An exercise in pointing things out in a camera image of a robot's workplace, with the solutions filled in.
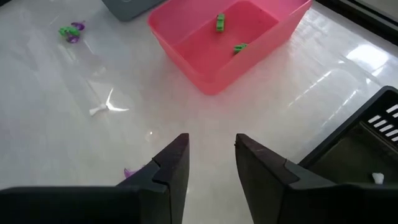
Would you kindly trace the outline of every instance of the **green and purple toy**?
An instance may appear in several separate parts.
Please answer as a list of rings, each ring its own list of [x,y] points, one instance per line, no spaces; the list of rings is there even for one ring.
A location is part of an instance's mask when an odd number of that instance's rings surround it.
[[[74,44],[77,43],[80,39],[80,31],[85,29],[84,21],[83,22],[72,22],[72,26],[61,27],[58,32],[64,38],[66,38],[67,42]]]

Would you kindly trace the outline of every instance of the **purple toy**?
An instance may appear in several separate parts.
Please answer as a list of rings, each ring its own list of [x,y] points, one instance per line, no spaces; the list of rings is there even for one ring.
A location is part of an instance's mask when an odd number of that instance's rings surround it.
[[[72,22],[71,25],[76,27],[78,30],[82,31],[83,29],[85,29],[85,25],[84,25],[85,21],[83,22]]]
[[[67,42],[74,44],[77,43],[79,39],[80,39],[79,36],[67,33]]]

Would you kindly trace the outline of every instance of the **plastic bin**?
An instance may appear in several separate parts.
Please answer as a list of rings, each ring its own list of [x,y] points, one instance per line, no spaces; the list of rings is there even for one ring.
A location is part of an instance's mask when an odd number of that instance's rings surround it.
[[[148,23],[182,72],[202,92],[215,95],[287,41],[310,5],[311,0],[169,0]],[[240,43],[249,45],[235,55]]]
[[[398,184],[398,91],[383,87],[300,164],[337,184]]]

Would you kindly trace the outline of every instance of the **purple object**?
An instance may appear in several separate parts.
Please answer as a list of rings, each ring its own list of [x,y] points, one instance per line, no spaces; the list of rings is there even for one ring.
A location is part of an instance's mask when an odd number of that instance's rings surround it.
[[[84,21],[83,22],[72,22],[71,25],[76,27],[78,30],[82,31],[86,27],[83,23],[84,23]]]
[[[126,168],[124,168],[124,176],[126,177],[126,178],[129,178],[130,176],[132,176],[133,174],[135,174],[137,171],[131,171],[131,170],[128,170],[128,169],[126,169]]]
[[[67,33],[67,42],[74,44],[79,41],[79,36]]]

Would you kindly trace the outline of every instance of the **gray container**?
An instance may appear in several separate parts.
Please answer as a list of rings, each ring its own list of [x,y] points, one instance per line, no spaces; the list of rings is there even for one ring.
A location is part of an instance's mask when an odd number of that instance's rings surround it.
[[[130,21],[165,0],[102,0],[120,21]]]

